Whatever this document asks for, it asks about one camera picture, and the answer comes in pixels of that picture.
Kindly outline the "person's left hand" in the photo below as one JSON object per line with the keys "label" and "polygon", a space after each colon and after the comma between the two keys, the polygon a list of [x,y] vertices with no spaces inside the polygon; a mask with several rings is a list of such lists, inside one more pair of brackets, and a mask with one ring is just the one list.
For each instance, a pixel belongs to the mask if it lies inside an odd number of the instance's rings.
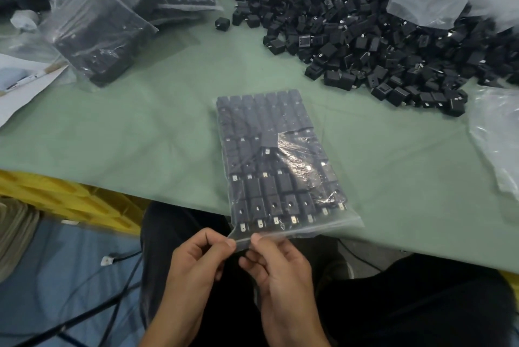
{"label": "person's left hand", "polygon": [[191,238],[173,251],[160,307],[204,311],[215,281],[231,256],[191,255]]}

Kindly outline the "person's right hand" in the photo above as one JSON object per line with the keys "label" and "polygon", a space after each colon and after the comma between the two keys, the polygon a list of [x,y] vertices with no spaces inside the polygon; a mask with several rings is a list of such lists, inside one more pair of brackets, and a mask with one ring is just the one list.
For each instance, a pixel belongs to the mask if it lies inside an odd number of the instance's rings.
{"label": "person's right hand", "polygon": [[267,262],[251,246],[239,265],[256,281],[263,322],[320,322],[308,260],[294,246],[288,262]]}

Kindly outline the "clear zip bag of relays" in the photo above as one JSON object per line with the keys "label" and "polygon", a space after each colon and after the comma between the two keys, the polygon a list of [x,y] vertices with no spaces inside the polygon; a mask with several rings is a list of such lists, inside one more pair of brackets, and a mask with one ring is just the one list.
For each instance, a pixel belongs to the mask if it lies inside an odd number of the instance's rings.
{"label": "clear zip bag of relays", "polygon": [[364,226],[297,89],[220,96],[215,106],[238,252],[255,233],[307,238]]}

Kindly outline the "person's left forearm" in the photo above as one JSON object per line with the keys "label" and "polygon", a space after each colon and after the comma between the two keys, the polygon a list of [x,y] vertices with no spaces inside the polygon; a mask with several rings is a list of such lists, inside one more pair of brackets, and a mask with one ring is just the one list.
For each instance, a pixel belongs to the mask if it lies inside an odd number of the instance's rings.
{"label": "person's left forearm", "polygon": [[160,307],[138,347],[189,347],[198,335],[204,311]]}

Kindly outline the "person's right forearm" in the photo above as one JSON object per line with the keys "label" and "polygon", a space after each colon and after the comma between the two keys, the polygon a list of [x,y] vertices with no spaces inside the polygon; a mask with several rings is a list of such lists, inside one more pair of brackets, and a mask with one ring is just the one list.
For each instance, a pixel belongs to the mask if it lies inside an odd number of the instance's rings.
{"label": "person's right forearm", "polygon": [[262,325],[269,347],[332,347],[319,321]]}

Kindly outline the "green table cover mat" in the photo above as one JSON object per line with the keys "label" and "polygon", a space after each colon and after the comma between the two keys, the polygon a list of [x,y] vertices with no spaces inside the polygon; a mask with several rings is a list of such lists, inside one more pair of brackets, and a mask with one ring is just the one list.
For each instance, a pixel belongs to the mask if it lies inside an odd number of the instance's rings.
{"label": "green table cover mat", "polygon": [[215,17],[162,31],[106,88],[54,82],[0,128],[0,169],[229,214],[214,102],[298,89],[364,227],[347,237],[519,272],[519,203],[502,193],[466,115],[342,91]]}

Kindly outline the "person's black trousers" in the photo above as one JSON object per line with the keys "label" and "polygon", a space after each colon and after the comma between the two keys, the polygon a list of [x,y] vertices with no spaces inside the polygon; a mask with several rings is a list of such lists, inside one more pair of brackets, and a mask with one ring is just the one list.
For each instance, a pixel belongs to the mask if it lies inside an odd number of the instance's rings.
{"label": "person's black trousers", "polygon": [[[173,251],[204,228],[229,238],[222,215],[152,202],[143,217],[140,315],[145,330],[165,291]],[[291,239],[308,260],[321,326],[332,347],[511,347],[515,294],[497,270],[411,254],[352,278],[336,239]],[[256,281],[233,253],[189,347],[269,347]]]}

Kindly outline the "yellow plastic crate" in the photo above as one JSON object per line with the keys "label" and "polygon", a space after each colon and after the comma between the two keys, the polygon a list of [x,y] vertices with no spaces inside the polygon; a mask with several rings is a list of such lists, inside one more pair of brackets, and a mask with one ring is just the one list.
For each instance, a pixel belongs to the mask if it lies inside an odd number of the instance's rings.
{"label": "yellow plastic crate", "polygon": [[34,173],[0,169],[0,195],[73,222],[139,235],[151,200]]}

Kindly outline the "pile of loose black relays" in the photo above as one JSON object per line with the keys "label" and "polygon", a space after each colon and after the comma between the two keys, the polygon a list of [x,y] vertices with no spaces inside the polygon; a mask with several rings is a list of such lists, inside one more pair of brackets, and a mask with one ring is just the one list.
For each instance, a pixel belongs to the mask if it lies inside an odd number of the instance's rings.
{"label": "pile of loose black relays", "polygon": [[308,64],[305,76],[342,90],[366,86],[394,107],[465,113],[464,84],[519,89],[519,31],[468,16],[452,29],[418,26],[387,12],[389,0],[235,0],[230,25],[267,30],[263,43]]}

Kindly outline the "large packed clear relay bag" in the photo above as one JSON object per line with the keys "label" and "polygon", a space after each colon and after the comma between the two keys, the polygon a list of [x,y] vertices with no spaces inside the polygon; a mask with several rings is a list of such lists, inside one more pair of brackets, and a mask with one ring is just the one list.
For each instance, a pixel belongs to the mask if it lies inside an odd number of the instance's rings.
{"label": "large packed clear relay bag", "polygon": [[100,88],[120,78],[158,32],[120,0],[50,0],[50,5],[38,31]]}

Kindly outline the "white paper sheet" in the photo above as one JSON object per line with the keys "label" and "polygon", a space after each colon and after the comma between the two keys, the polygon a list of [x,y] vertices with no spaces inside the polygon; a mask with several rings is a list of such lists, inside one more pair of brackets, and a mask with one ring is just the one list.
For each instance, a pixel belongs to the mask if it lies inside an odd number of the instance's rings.
{"label": "white paper sheet", "polygon": [[[2,86],[2,70],[7,68],[26,71],[27,75],[9,86]],[[65,62],[50,64],[0,54],[0,127],[50,86],[66,68],[68,64]]]}

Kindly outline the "crumpled empty clear bag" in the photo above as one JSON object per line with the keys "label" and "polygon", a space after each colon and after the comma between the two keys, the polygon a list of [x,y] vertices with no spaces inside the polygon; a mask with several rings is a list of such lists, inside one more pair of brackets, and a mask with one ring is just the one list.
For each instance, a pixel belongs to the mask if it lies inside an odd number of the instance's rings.
{"label": "crumpled empty clear bag", "polygon": [[519,89],[479,86],[470,96],[468,122],[499,190],[519,202]]}

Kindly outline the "white plastic scrap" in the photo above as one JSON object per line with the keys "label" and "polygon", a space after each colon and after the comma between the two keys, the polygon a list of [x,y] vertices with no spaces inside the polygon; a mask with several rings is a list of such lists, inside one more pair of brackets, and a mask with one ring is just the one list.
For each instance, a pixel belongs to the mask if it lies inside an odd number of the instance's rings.
{"label": "white plastic scrap", "polygon": [[41,21],[38,13],[32,10],[16,10],[10,18],[10,23],[21,31],[35,31]]}

